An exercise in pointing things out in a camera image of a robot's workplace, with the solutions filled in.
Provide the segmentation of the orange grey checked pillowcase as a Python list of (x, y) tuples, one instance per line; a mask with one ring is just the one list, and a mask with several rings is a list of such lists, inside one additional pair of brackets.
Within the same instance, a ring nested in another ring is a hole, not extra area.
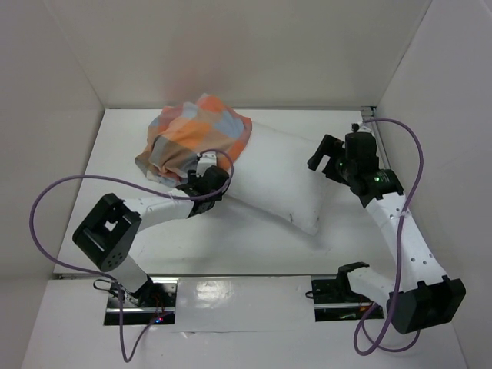
[(144, 176), (175, 188), (188, 181), (198, 154), (211, 149), (236, 161), (251, 137), (253, 123), (221, 99), (203, 94), (195, 103), (166, 106), (148, 126), (147, 144), (135, 158)]

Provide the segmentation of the white pillow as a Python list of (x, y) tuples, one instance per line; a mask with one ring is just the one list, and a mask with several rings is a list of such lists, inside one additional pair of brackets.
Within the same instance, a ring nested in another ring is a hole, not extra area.
[(234, 163), (228, 195), (317, 234), (327, 188), (324, 177), (308, 168), (316, 149), (312, 140), (255, 122)]

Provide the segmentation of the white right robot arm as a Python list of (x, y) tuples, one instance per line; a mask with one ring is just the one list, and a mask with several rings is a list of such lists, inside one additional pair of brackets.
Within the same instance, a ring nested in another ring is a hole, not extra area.
[(396, 174), (379, 166), (377, 143), (369, 132), (352, 132), (339, 140), (325, 135), (307, 166), (346, 185), (380, 228), (395, 261), (401, 263), (397, 305), (391, 323), (408, 334), (451, 322), (466, 294), (461, 279), (451, 279), (431, 254), (411, 213)]

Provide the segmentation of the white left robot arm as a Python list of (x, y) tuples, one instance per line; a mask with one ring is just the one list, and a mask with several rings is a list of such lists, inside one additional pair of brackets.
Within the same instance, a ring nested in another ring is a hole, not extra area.
[(137, 233), (173, 220), (184, 220), (211, 210), (228, 188), (229, 174), (216, 165), (162, 196), (123, 200), (104, 195), (76, 228), (72, 240), (100, 272), (125, 289), (135, 307), (151, 300), (155, 284), (129, 255)]

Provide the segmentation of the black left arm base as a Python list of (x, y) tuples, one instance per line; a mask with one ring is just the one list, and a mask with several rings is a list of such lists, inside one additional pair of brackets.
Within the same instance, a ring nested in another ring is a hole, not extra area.
[[(151, 290), (139, 298), (124, 290), (123, 325), (145, 326), (152, 321), (156, 325), (175, 323), (175, 307), (178, 292), (177, 278), (153, 278)], [(119, 301), (115, 282), (98, 278), (93, 288), (107, 294), (104, 326), (119, 325)]]

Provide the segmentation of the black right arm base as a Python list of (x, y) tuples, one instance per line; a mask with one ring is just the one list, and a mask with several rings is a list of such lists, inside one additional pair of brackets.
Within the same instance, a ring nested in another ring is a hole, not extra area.
[(314, 304), (316, 322), (358, 321), (373, 304), (365, 296), (345, 294), (335, 276), (312, 278), (311, 289), (304, 296)]

